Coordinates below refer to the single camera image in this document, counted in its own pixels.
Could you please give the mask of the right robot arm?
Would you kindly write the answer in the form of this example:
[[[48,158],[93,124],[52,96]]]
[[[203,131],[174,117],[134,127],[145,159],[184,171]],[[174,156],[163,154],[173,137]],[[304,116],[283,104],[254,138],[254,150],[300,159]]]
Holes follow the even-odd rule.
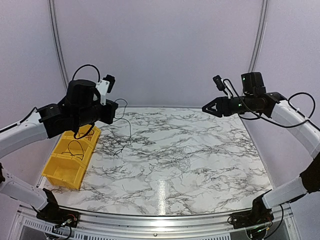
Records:
[[[289,98],[278,92],[267,92],[262,74],[248,72],[241,75],[242,95],[239,95],[229,79],[219,75],[212,78],[225,96],[217,97],[202,107],[204,113],[222,118],[252,113],[256,119],[264,120],[288,130],[312,157],[310,165],[293,180],[270,190],[252,202],[252,209],[232,216],[234,223],[247,220],[258,224],[283,203],[293,202],[306,194],[320,190],[320,128],[310,116],[305,116],[294,107]]]

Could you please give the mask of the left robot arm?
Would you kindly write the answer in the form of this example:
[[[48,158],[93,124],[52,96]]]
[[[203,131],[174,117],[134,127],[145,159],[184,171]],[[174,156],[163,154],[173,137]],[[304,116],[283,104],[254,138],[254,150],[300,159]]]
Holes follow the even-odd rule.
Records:
[[[115,78],[111,75],[97,83],[86,79],[72,80],[59,103],[35,108],[22,120],[1,129],[0,156],[5,157],[29,144],[67,131],[76,134],[80,127],[94,126],[97,121],[112,124],[118,104],[108,100],[107,94],[114,83]],[[53,223],[63,219],[63,211],[51,191],[33,187],[3,167],[0,169],[0,192],[31,205]]]

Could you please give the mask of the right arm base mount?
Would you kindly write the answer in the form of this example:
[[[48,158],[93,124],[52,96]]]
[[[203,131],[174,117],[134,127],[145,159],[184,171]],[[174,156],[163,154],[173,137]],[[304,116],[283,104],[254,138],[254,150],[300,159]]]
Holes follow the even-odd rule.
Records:
[[[274,215],[271,210],[268,210],[262,215],[256,215],[252,210],[244,210],[232,213],[227,222],[234,229],[248,228],[265,223],[271,223],[274,220]]]

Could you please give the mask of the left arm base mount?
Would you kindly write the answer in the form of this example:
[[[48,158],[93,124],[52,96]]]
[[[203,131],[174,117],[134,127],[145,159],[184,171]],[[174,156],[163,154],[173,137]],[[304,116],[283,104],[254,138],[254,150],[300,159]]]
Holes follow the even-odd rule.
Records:
[[[58,228],[70,226],[76,228],[78,225],[80,213],[78,211],[64,208],[51,210],[37,210],[36,218],[55,224]]]

